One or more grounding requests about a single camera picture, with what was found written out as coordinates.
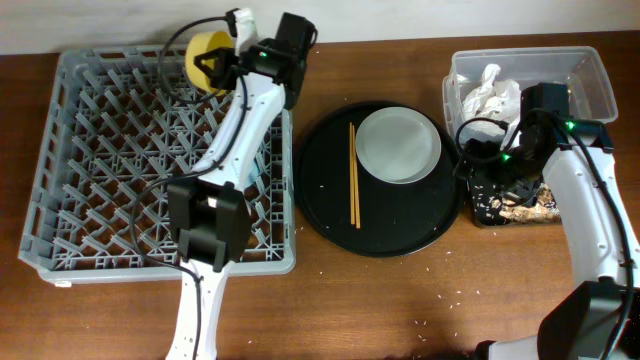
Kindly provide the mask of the wooden chopstick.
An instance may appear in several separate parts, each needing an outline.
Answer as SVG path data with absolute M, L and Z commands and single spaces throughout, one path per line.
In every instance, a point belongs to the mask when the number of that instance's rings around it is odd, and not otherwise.
M 359 202 L 359 183 L 358 183 L 358 164 L 356 154 L 356 131 L 355 126 L 351 126 L 351 165 L 352 165 L 352 187 L 353 187 L 353 207 L 354 207 L 354 224 L 356 229 L 361 228 L 360 202 Z
M 355 193 L 353 183 L 353 128 L 349 123 L 349 190 L 350 190 L 350 223 L 355 226 Z

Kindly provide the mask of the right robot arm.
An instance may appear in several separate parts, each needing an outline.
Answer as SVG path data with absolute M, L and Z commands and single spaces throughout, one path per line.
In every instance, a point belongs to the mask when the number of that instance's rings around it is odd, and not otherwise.
M 535 335 L 485 341 L 475 358 L 638 358 L 639 244 L 618 191 L 606 129 L 537 113 L 513 137 L 518 147 L 491 155 L 472 155 L 461 146 L 461 163 L 500 185 L 542 177 L 561 215 L 576 287 Z

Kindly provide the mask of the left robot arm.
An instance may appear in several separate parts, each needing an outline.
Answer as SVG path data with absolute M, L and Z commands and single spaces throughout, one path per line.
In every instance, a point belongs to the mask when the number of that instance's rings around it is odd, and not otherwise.
M 178 244 L 181 292 L 171 359 L 213 359 L 216 330 L 230 271 L 251 236 L 246 188 L 258 179 L 255 157 L 276 119 L 291 124 L 310 43 L 263 39 L 237 41 L 234 49 L 210 46 L 213 34 L 189 43 L 193 67 L 221 89 L 225 79 L 204 66 L 220 60 L 235 76 L 231 108 L 213 143 L 191 173 L 168 181 L 171 237 Z

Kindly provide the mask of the white napkin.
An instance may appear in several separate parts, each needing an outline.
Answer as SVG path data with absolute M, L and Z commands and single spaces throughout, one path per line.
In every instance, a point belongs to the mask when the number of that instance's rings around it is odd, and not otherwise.
M 488 118 L 508 124 L 507 131 L 485 121 L 467 125 L 461 133 L 461 142 L 469 139 L 499 142 L 504 149 L 520 121 L 521 88 L 513 79 L 498 80 L 501 67 L 488 64 L 481 75 L 481 84 L 462 102 L 464 121 Z

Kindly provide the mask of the food scraps with rice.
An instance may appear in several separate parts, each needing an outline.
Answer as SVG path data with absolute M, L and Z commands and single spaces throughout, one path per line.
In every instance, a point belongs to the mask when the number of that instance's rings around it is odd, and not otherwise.
M 517 205 L 502 196 L 494 185 L 473 185 L 471 207 L 474 221 L 480 227 L 560 223 L 560 212 L 550 188 L 541 183 L 535 189 L 537 192 L 532 198 Z

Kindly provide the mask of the yellow bowl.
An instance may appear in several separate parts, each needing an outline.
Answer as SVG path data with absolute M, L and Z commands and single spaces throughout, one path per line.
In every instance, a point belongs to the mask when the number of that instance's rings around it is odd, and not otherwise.
M 236 63 L 234 44 L 226 32 L 199 33 L 186 50 L 187 77 L 208 94 L 226 94 L 235 89 L 236 76 L 231 67 Z

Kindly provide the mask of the grey round plate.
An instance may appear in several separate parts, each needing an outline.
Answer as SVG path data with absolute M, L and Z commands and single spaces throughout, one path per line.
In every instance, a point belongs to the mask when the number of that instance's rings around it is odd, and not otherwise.
M 426 115 L 407 107 L 385 107 L 358 126 L 355 151 L 374 178 L 405 185 L 422 180 L 435 169 L 442 140 Z

